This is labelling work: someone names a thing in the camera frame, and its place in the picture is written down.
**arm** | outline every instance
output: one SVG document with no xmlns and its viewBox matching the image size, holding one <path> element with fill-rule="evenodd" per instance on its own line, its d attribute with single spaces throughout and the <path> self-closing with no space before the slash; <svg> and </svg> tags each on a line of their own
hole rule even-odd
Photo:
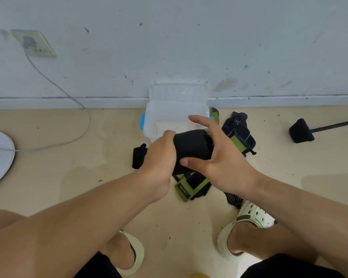
<svg viewBox="0 0 348 278">
<path fill-rule="evenodd" d="M 208 127 L 214 151 L 210 160 L 184 158 L 182 165 L 204 174 L 218 189 L 260 206 L 348 275 L 348 206 L 258 172 L 212 119 L 190 120 Z"/>
<path fill-rule="evenodd" d="M 73 277 L 145 207 L 169 191 L 176 162 L 166 131 L 142 167 L 0 230 L 0 277 Z"/>
</svg>

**black mallet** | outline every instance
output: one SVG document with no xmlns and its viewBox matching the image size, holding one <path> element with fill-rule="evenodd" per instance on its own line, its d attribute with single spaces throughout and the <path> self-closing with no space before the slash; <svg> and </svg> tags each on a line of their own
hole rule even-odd
<svg viewBox="0 0 348 278">
<path fill-rule="evenodd" d="M 303 118 L 301 118 L 294 125 L 290 127 L 289 133 L 292 140 L 295 143 L 311 142 L 314 140 L 314 136 L 312 135 L 313 133 L 316 133 L 318 131 L 325 131 L 329 129 L 339 128 L 343 126 L 348 126 L 348 121 L 310 130 L 307 123 L 304 121 Z"/>
</svg>

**electrical outlet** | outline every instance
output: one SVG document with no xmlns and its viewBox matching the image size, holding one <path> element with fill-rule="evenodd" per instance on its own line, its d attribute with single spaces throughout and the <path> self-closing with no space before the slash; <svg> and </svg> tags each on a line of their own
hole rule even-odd
<svg viewBox="0 0 348 278">
<path fill-rule="evenodd" d="M 56 54 L 45 40 L 40 31 L 37 30 L 11 30 L 13 36 L 23 46 L 23 37 L 28 36 L 35 39 L 35 44 L 27 49 L 30 56 L 33 57 L 55 57 Z"/>
</svg>

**transparent plastic container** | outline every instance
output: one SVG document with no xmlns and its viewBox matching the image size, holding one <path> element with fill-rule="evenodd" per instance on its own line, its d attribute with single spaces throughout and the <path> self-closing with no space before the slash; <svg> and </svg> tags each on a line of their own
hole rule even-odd
<svg viewBox="0 0 348 278">
<path fill-rule="evenodd" d="M 188 120 L 188 115 L 209 117 L 204 84 L 154 84 L 149 89 L 149 103 L 143 133 L 152 142 L 172 130 L 183 133 L 205 127 Z"/>
</svg>

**black pole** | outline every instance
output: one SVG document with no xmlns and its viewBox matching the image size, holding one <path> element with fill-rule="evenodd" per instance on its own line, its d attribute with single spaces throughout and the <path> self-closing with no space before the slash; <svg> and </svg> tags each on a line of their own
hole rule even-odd
<svg viewBox="0 0 348 278">
<path fill-rule="evenodd" d="M 329 129 L 339 128 L 339 127 L 342 127 L 342 126 L 348 126 L 348 121 L 347 122 L 338 123 L 338 124 L 334 124 L 334 125 L 330 125 L 330 126 L 317 128 L 317 129 L 313 129 L 313 130 L 311 130 L 311 133 L 316 133 L 318 131 L 325 131 L 325 130 L 329 130 Z"/>
</svg>

